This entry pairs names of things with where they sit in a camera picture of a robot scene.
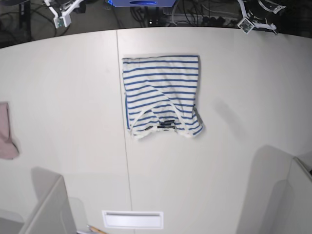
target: white table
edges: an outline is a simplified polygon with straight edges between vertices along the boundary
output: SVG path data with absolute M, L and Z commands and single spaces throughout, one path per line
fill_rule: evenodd
M 121 59 L 168 54 L 200 56 L 205 130 L 194 139 L 163 132 L 135 141 L 125 128 Z M 63 174 L 74 215 L 85 209 L 102 229 L 101 210 L 132 209 L 164 211 L 162 234 L 258 233 L 291 157 L 312 151 L 310 39 L 131 29 L 2 49 L 0 61 L 0 101 L 10 102 L 21 149 L 0 160 L 1 177 L 11 173 L 22 186 L 35 166 Z

